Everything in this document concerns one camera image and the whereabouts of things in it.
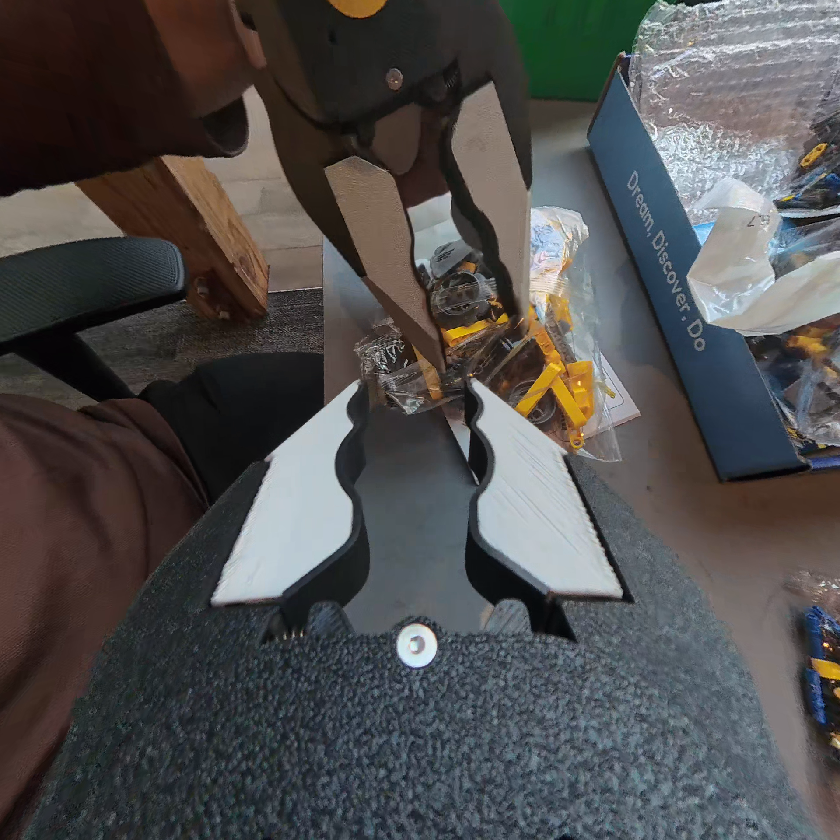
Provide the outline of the large white label parts bag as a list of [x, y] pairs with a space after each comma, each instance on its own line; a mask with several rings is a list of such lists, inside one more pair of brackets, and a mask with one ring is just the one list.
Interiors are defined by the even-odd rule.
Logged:
[[738, 333], [800, 450], [839, 445], [839, 221], [731, 177], [694, 205], [716, 213], [688, 271], [703, 320]]

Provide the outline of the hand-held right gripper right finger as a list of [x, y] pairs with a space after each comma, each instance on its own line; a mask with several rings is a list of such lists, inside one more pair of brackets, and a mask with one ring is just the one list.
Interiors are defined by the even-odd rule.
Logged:
[[561, 446], [487, 386], [468, 380], [465, 571], [489, 603], [622, 601], [624, 584]]

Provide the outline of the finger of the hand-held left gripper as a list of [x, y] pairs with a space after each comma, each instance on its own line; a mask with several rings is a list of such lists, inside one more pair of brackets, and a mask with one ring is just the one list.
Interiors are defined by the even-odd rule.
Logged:
[[444, 372], [441, 333], [414, 263], [413, 230], [394, 176], [362, 157], [347, 157], [324, 173], [364, 284], [425, 361]]
[[448, 129], [448, 183], [502, 306], [512, 323], [522, 322], [529, 305], [531, 193], [494, 81], [458, 106]]

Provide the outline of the clear bubble wrap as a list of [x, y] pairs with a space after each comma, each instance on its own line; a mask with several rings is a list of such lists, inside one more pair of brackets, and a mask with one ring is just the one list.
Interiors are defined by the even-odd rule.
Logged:
[[656, 2], [638, 26], [628, 90], [679, 200], [725, 177], [776, 198], [814, 124], [838, 104], [838, 1]]

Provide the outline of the blue cardboard kit box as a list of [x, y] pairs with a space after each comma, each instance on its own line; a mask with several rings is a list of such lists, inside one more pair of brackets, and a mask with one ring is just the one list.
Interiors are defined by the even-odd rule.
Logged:
[[587, 131], [609, 197], [701, 438], [721, 482], [838, 471], [838, 447], [798, 450], [746, 340], [704, 323], [687, 272], [700, 243], [616, 57]]

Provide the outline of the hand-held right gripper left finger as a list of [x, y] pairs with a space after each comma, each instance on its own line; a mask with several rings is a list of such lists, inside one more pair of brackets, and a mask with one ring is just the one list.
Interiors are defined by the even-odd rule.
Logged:
[[370, 553], [355, 484], [369, 411], [366, 387], [355, 381], [265, 458], [212, 607], [308, 611], [321, 601], [344, 606], [361, 591]]

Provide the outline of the green plastic bin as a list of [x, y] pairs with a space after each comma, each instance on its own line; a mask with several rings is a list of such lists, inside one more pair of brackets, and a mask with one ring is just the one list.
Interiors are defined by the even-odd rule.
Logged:
[[652, 1], [501, 1], [536, 100], [596, 102]]

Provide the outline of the person's brown shirt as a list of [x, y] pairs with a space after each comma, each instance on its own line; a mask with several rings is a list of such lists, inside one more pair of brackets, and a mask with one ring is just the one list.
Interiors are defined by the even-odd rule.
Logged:
[[206, 509], [151, 404], [2, 395], [2, 838], [24, 832], [104, 640]]

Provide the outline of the clear bag of small pins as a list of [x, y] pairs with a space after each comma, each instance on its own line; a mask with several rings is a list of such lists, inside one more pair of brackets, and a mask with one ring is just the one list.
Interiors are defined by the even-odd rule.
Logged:
[[839, 762], [839, 580], [803, 570], [786, 583], [803, 603], [799, 628], [804, 646], [805, 705], [823, 749]]

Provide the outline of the person's black pants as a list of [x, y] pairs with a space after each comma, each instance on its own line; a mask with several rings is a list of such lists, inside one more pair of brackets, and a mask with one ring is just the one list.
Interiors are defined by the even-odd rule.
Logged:
[[323, 407], [322, 353], [247, 353], [198, 365], [140, 394], [181, 442], [214, 503]]

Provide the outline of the white label small parts bag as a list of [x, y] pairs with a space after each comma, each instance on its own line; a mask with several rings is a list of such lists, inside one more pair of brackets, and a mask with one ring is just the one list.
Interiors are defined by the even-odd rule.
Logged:
[[789, 219], [838, 216], [838, 110], [813, 124], [795, 172], [774, 203], [780, 215]]

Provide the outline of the person's left hand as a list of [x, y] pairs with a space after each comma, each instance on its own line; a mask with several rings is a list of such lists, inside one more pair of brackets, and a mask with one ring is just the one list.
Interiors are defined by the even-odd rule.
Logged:
[[199, 77], [224, 69], [266, 67], [255, 29], [236, 1], [145, 1], [176, 71]]

